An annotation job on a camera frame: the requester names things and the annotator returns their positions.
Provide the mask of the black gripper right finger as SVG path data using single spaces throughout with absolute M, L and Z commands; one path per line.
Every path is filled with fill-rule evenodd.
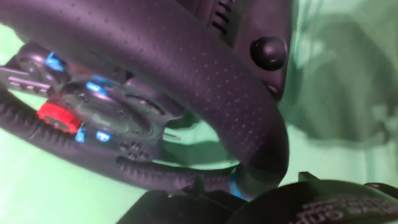
M 245 204 L 227 224 L 397 223 L 397 188 L 357 184 L 300 172 L 298 182 L 270 190 Z

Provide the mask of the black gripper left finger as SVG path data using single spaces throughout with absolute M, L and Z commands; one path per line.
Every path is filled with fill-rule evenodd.
M 206 191 L 201 180 L 177 194 L 144 193 L 117 224 L 223 224 L 248 203 L 224 190 Z

